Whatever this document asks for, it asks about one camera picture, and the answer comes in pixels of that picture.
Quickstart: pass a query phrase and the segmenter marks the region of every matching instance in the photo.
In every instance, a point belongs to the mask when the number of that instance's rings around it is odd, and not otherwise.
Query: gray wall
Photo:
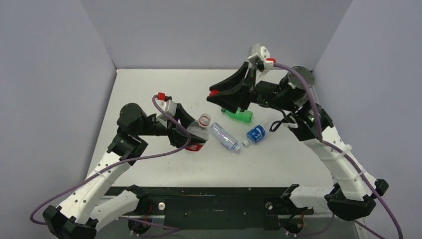
[[[114,79],[79,0],[0,0],[2,239],[53,238],[29,214],[86,175]]]
[[[314,68],[352,0],[81,0],[117,68],[238,68],[259,42]]]
[[[364,167],[389,182],[385,199],[410,239],[421,238],[421,9],[354,0],[315,70],[319,100]],[[397,238],[380,205],[367,224]]]

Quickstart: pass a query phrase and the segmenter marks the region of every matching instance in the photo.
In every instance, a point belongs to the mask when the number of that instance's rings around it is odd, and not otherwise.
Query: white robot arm
[[[251,66],[244,62],[235,74],[211,86],[210,91],[218,93],[208,96],[207,101],[232,113],[238,108],[241,111],[247,110],[250,103],[281,111],[284,119],[274,122],[273,126],[276,127],[273,131],[282,124],[288,127],[299,141],[320,158],[331,172],[333,180],[337,182],[332,187],[292,185],[282,198],[297,208],[330,209],[347,221],[369,215],[375,207],[376,197],[361,174],[381,196],[389,186],[385,180],[377,180],[363,169],[351,154],[351,146],[346,145],[338,135],[325,110],[316,105],[318,112],[314,111],[308,92],[303,86],[303,80],[309,88],[314,84],[312,72],[305,67],[293,67],[302,80],[290,71],[278,84],[263,81],[268,71],[281,64],[276,63],[275,58],[270,58],[268,49],[260,44],[249,49],[248,61]],[[290,111],[290,114],[286,116],[284,111]],[[318,134],[317,118],[322,135]],[[321,137],[341,152],[321,142]]]
[[[161,108],[173,121],[187,128],[194,119],[186,113],[181,104],[174,103],[171,97],[158,94],[162,100]],[[176,125],[164,115],[150,115],[135,103],[125,105],[117,120],[117,135],[108,146],[107,152],[88,175],[88,181],[77,188],[57,207],[49,206],[43,212],[44,220],[52,234],[60,239],[92,239],[98,230],[118,217],[132,212],[146,193],[133,185],[115,198],[96,206],[102,196],[120,175],[135,163],[125,162],[112,166],[122,160],[139,157],[148,143],[139,135],[167,136],[170,144],[181,148],[188,136],[176,130]],[[190,135],[190,144],[204,143],[205,140]]]

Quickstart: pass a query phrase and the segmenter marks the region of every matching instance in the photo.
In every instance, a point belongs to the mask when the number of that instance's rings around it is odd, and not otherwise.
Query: plastic bottle
[[[242,144],[247,147],[251,143],[256,144],[262,140],[267,133],[270,131],[270,127],[273,122],[280,120],[280,117],[275,114],[267,116],[259,125],[252,128],[247,134],[246,139],[242,141]]]
[[[211,122],[211,116],[202,114],[198,120],[192,122],[186,129],[189,133],[205,139],[205,142],[210,138],[210,130],[208,125]],[[187,153],[198,152],[205,143],[196,143],[186,147]]]
[[[241,112],[240,108],[238,108],[237,112],[234,113],[234,114],[232,112],[224,109],[224,108],[221,108],[221,112],[225,113],[226,115],[228,115],[232,119],[240,120],[240,121],[245,122],[245,123],[250,123],[252,116],[253,116],[252,111]]]
[[[218,123],[213,122],[210,126],[210,133],[214,135],[220,142],[232,152],[238,152],[240,145],[233,136],[231,136],[223,127]]]

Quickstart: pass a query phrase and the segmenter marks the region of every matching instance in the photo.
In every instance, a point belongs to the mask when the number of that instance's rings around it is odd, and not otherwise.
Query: clear plastic bottle
[[[238,152],[240,145],[231,134],[229,134],[221,125],[213,122],[210,126],[210,133],[214,135],[220,142],[232,152]]]
[[[280,120],[280,117],[275,114],[267,116],[259,125],[252,128],[247,134],[246,139],[242,141],[243,146],[247,147],[251,143],[256,144],[262,140],[270,131],[273,122]]]
[[[202,114],[198,120],[192,122],[186,129],[189,133],[196,135],[200,138],[205,139],[205,142],[210,138],[210,130],[208,125],[211,122],[211,116],[208,114]],[[198,152],[205,143],[196,143],[186,147],[187,153]]]

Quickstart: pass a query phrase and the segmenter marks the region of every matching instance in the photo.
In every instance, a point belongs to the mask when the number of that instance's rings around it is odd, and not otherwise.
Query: red cap
[[[218,90],[213,90],[213,91],[211,91],[210,96],[215,95],[215,94],[218,94],[218,93],[220,93],[220,91],[218,91]]]
[[[276,58],[267,58],[267,61],[274,61],[276,63]]]
[[[165,101],[166,100],[166,94],[158,92],[158,99],[161,100],[161,101]]]

